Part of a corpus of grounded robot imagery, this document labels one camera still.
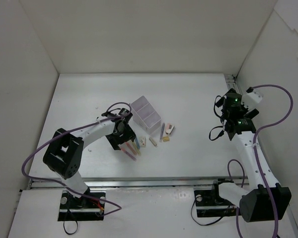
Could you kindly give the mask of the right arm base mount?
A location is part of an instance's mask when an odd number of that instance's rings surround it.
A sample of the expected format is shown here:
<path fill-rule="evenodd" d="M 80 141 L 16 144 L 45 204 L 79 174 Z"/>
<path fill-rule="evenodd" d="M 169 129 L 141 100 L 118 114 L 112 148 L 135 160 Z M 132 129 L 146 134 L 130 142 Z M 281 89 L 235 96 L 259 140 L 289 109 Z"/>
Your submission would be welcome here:
<path fill-rule="evenodd" d="M 236 215 L 236 206 L 219 196 L 219 184 L 216 180 L 206 188 L 194 189 L 194 207 L 198 218 L 220 218 Z"/>

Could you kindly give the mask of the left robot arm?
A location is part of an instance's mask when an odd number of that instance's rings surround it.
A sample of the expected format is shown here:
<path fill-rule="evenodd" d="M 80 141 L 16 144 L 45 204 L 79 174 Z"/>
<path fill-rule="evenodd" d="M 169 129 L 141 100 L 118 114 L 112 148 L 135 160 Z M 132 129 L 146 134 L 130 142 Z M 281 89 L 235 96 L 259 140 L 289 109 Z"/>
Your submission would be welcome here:
<path fill-rule="evenodd" d="M 71 132 L 48 146 L 43 163 L 71 189 L 71 201 L 76 207 L 83 208 L 89 203 L 89 188 L 78 171 L 83 150 L 104 136 L 113 150 L 120 150 L 120 145 L 134 141 L 136 134 L 129 126 L 131 118 L 132 113 L 124 108 L 118 114 L 105 112 L 97 120 L 97 125 Z"/>

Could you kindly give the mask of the pink highlighter pen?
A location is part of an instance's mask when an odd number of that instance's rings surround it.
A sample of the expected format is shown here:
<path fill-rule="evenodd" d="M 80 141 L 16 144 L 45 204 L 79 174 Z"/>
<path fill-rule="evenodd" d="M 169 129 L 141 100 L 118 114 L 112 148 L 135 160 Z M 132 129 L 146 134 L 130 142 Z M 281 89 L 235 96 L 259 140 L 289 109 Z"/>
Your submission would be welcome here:
<path fill-rule="evenodd" d="M 132 155 L 131 153 L 129 153 L 125 148 L 121 147 L 121 150 L 123 153 L 125 153 L 127 156 L 129 156 L 133 161 L 136 161 L 136 157 L 134 155 Z"/>

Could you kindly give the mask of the white three-compartment organizer box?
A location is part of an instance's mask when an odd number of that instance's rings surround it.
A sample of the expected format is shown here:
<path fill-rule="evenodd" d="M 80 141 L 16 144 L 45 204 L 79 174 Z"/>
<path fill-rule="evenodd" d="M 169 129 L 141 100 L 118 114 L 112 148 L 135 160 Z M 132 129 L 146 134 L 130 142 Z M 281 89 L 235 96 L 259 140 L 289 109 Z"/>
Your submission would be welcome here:
<path fill-rule="evenodd" d="M 141 96 L 130 104 L 133 120 L 147 134 L 153 134 L 161 125 L 161 116 L 145 96 Z"/>

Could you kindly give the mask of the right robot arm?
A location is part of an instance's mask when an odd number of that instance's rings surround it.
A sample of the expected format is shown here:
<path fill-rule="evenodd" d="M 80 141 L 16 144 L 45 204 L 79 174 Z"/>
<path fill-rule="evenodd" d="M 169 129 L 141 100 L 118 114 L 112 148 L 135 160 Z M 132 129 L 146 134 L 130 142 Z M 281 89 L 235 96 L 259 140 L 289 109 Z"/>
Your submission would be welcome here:
<path fill-rule="evenodd" d="M 292 197 L 290 189 L 281 186 L 273 175 L 254 137 L 252 119 L 259 113 L 254 107 L 261 100 L 256 91 L 242 96 L 230 89 L 215 104 L 222 112 L 223 130 L 240 155 L 249 190 L 233 182 L 218 182 L 218 187 L 210 191 L 210 199 L 215 204 L 227 200 L 237 206 L 246 222 L 281 220 Z"/>

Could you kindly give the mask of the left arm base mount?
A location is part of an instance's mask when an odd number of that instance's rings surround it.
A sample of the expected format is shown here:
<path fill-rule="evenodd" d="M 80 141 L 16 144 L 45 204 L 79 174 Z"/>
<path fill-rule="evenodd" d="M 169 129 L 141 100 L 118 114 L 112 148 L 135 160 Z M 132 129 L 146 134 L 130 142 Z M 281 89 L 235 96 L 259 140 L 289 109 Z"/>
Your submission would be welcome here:
<path fill-rule="evenodd" d="M 105 204 L 90 198 L 77 198 L 62 191 L 58 221 L 103 221 Z"/>

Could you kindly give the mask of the purple pen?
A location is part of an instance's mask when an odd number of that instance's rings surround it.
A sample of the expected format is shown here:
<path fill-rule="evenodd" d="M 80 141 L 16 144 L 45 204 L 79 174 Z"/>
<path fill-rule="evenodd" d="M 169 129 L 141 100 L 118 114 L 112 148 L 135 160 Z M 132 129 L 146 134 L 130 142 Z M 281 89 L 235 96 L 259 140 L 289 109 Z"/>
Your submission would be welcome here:
<path fill-rule="evenodd" d="M 159 137 L 160 142 L 162 142 L 163 140 L 164 128 L 165 128 L 165 123 L 163 122 L 160 130 L 160 137 Z"/>

